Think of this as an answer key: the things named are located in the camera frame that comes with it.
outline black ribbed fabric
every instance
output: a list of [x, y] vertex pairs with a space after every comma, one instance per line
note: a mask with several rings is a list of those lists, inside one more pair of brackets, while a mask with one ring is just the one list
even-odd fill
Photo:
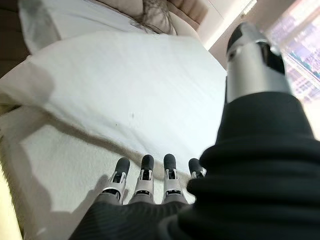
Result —
[[163, 205], [97, 202], [85, 214], [70, 240], [152, 240], [159, 222], [185, 206], [181, 202]]

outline robotic hand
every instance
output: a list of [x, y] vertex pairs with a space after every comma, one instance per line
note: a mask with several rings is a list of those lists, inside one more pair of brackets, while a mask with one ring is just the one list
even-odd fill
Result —
[[320, 142], [291, 94], [280, 52], [242, 23], [229, 40], [227, 61], [216, 143], [200, 162], [189, 162], [187, 190], [195, 203], [187, 204], [168, 154], [162, 204], [154, 204], [147, 155], [134, 195], [122, 205], [129, 169], [122, 158], [70, 239], [320, 239]]
[[[154, 202], [154, 158], [145, 155], [133, 196], [127, 205], [123, 205], [130, 161], [125, 157], [119, 159], [107, 186], [70, 239], [154, 239], [162, 219], [189, 205], [179, 183], [175, 157], [165, 155], [163, 166], [162, 204]], [[196, 158], [189, 161], [189, 170], [193, 179], [205, 176], [205, 170]]]

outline bed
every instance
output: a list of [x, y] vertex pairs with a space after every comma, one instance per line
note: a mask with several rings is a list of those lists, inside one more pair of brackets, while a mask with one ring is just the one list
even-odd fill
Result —
[[[181, 20], [193, 13], [183, 2], [171, 1]], [[125, 203], [145, 154], [161, 202], [167, 153], [192, 203], [188, 161], [215, 143], [226, 77], [195, 35], [201, 14], [168, 35], [101, 2], [19, 7], [32, 55], [0, 80], [1, 103], [21, 105], [0, 117], [0, 147], [24, 238], [67, 239], [121, 157], [131, 162]]]

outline white bed sheet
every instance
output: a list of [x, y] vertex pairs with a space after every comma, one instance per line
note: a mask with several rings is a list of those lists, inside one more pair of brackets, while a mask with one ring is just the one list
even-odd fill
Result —
[[33, 109], [0, 119], [27, 235], [67, 239], [121, 156], [131, 159], [129, 197], [144, 154], [156, 161], [157, 203], [165, 154], [176, 156], [185, 186], [189, 159], [215, 143], [225, 76], [191, 37], [110, 31], [56, 42], [5, 75], [0, 90]]
[[20, 0], [19, 16], [31, 54], [56, 41], [97, 31], [146, 33], [132, 19], [89, 0]]

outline white pillow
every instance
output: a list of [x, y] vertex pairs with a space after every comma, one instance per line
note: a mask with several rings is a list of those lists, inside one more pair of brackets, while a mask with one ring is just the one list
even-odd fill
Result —
[[7, 73], [0, 90], [117, 146], [176, 156], [189, 173], [216, 140], [226, 71], [191, 37], [102, 31], [56, 42]]

